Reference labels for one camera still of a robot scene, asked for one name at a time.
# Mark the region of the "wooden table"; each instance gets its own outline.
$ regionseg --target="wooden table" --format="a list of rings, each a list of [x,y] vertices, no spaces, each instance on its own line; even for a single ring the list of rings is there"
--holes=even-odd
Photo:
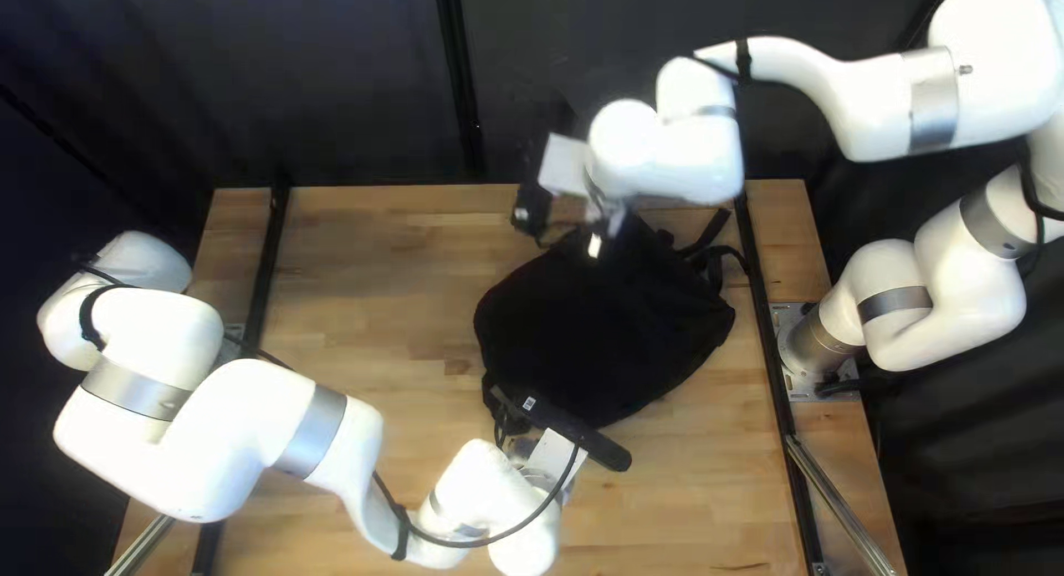
[[[819,299],[830,283],[803,183],[751,181],[747,192],[770,301]],[[462,444],[491,440],[472,311],[488,287],[539,253],[508,223],[514,196],[509,185],[293,192],[263,347],[381,411],[378,470],[409,507]],[[267,204],[264,190],[215,194],[189,293],[227,323],[247,315]],[[714,212],[641,214],[671,230],[680,247]],[[718,242],[741,247],[734,217]],[[722,296],[736,310],[725,345],[665,399],[605,430],[632,452],[632,467],[581,471],[551,574],[805,573],[750,289],[735,267],[726,269]],[[860,404],[804,404],[796,421],[903,570]],[[118,554],[151,517],[130,504]],[[142,574],[187,575],[196,532],[179,524]],[[845,559],[848,549],[839,549],[825,542],[829,558]],[[497,574],[483,549],[454,573]],[[268,471],[227,524],[215,574],[429,572],[371,547],[331,494]]]

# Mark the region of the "black curtain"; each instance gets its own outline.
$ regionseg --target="black curtain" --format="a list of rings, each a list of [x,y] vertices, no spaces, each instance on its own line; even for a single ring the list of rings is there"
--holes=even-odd
[[[165,236],[21,115],[0,105],[4,175],[0,270],[0,547],[5,574],[102,574],[126,495],[67,458],[52,426],[83,374],[56,362],[37,331],[40,305],[126,229]]]

